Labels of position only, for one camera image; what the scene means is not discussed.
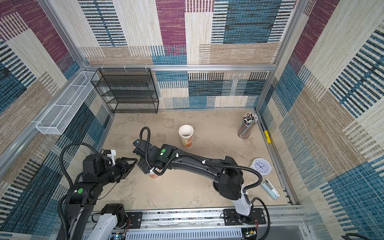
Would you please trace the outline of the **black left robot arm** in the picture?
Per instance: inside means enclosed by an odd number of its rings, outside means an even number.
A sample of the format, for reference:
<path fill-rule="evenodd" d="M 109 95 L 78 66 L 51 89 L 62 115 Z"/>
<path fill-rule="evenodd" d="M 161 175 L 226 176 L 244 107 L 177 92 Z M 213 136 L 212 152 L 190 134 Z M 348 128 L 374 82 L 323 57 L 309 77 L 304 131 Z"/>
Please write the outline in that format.
<path fill-rule="evenodd" d="M 69 148 L 77 145 L 86 146 L 94 153 L 83 160 L 83 171 L 73 181 L 64 166 L 64 154 Z M 137 159 L 132 158 L 114 160 L 112 155 L 99 153 L 86 143 L 72 143 L 64 147 L 59 156 L 59 163 L 70 188 L 58 203 L 57 210 L 62 228 L 57 239 L 80 240 L 103 187 L 121 182 L 137 162 Z"/>

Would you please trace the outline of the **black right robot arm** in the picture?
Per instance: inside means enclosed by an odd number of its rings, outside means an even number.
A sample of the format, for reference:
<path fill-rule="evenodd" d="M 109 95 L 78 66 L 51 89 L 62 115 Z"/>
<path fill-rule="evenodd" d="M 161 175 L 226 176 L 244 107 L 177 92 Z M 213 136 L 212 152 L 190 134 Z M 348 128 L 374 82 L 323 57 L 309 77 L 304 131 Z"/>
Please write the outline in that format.
<path fill-rule="evenodd" d="M 235 206 L 240 224 L 256 223 L 251 217 L 254 202 L 262 204 L 266 213 L 267 229 L 261 237 L 267 238 L 271 230 L 271 218 L 266 204 L 259 197 L 249 199 L 247 191 L 260 186 L 262 175 L 256 170 L 239 166 L 229 156 L 224 159 L 210 159 L 187 153 L 175 146 L 164 144 L 160 148 L 150 143 L 151 130 L 141 129 L 139 138 L 134 141 L 133 153 L 139 156 L 139 168 L 144 174 L 154 174 L 159 177 L 167 170 L 182 170 L 206 177 L 213 181 L 214 189 L 224 198 L 229 199 Z"/>

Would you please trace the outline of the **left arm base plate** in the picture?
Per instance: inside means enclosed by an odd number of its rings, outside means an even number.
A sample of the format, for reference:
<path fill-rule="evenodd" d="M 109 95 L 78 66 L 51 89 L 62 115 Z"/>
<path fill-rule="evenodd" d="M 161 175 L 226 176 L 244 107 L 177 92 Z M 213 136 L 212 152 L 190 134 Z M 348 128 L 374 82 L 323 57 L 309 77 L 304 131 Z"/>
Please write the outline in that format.
<path fill-rule="evenodd" d="M 126 212 L 127 221 L 125 230 L 140 229 L 142 224 L 143 212 Z"/>

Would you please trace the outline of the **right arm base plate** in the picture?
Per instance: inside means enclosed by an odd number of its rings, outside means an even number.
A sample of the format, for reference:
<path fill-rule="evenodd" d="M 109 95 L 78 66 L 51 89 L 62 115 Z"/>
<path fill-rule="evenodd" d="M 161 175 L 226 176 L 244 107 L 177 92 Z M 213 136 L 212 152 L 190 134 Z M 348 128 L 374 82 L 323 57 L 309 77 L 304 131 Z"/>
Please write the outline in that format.
<path fill-rule="evenodd" d="M 252 208 L 248 216 L 240 215 L 235 209 L 224 209 L 220 215 L 225 222 L 226 226 L 240 226 L 240 225 L 265 225 L 266 215 L 261 208 Z"/>

